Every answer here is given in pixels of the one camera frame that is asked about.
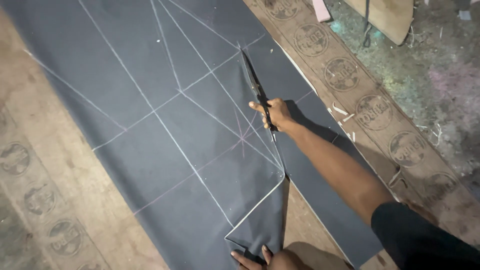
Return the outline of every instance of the finger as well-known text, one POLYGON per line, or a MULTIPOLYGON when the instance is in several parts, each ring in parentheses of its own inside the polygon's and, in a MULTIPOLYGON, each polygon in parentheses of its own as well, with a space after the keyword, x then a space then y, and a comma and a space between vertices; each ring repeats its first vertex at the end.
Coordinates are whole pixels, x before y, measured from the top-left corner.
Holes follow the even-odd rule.
POLYGON ((235 251, 232 251, 230 254, 234 259, 236 259, 239 263, 241 263, 247 269, 254 269, 254 267, 257 265, 257 263, 245 258, 244 256, 238 254, 235 251))
POLYGON ((270 261, 272 260, 273 253, 268 249, 266 245, 262 246, 262 254, 264 255, 265 261, 267 262, 267 265, 270 264, 270 261))
POLYGON ((248 106, 250 106, 250 108, 252 108, 252 109, 254 109, 254 110, 257 110, 257 111, 259 111, 259 112, 261 112, 261 113, 265 113, 264 108, 263 108, 260 104, 258 104, 258 103, 256 103, 256 102, 250 101, 250 102, 248 103, 248 106))

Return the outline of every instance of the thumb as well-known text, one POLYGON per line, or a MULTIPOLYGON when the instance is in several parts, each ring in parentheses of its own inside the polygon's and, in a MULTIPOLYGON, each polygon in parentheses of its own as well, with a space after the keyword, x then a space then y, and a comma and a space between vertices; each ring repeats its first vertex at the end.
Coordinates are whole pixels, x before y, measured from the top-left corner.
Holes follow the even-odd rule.
POLYGON ((250 106, 250 108, 265 114, 264 108, 260 104, 250 101, 248 105, 250 106))

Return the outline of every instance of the person's left hand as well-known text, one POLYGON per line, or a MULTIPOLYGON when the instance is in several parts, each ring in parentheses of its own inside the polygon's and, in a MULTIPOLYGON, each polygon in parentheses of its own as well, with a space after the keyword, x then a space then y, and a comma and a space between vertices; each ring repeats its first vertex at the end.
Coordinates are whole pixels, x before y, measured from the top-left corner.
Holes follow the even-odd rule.
MULTIPOLYGON (((230 254, 240 263, 239 270, 265 270, 266 269, 266 266, 262 266, 254 261, 251 261, 245 258, 244 256, 238 254, 235 251, 232 251, 230 254)), ((270 251, 270 249, 268 249, 266 245, 262 246, 262 254, 264 255, 267 265, 269 265, 270 261, 272 260, 273 253, 270 251)))

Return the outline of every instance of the person's right hand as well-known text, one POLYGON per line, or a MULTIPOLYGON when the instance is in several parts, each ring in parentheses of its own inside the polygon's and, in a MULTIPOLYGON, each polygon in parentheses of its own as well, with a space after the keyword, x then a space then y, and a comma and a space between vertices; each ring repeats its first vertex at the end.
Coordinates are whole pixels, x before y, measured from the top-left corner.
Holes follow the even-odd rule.
MULTIPOLYGON (((288 111, 287 104, 281 98, 271 99, 267 101, 267 103, 271 106, 268 108, 268 112, 270 113, 270 120, 272 121, 272 124, 274 124, 279 131, 285 131, 286 124, 294 122, 290 116, 290 112, 288 111)), ((264 128, 269 128, 263 106, 253 101, 250 101, 248 105, 252 109, 262 113, 264 117, 264 128)))

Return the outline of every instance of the dirty floor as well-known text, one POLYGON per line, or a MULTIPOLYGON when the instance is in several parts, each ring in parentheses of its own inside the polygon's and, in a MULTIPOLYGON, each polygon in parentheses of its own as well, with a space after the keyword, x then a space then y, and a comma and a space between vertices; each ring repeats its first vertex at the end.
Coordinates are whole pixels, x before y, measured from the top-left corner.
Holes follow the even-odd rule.
POLYGON ((480 200, 480 2, 462 21, 452 0, 416 0, 405 44, 373 28, 369 48, 362 16, 343 1, 325 3, 333 31, 480 200))

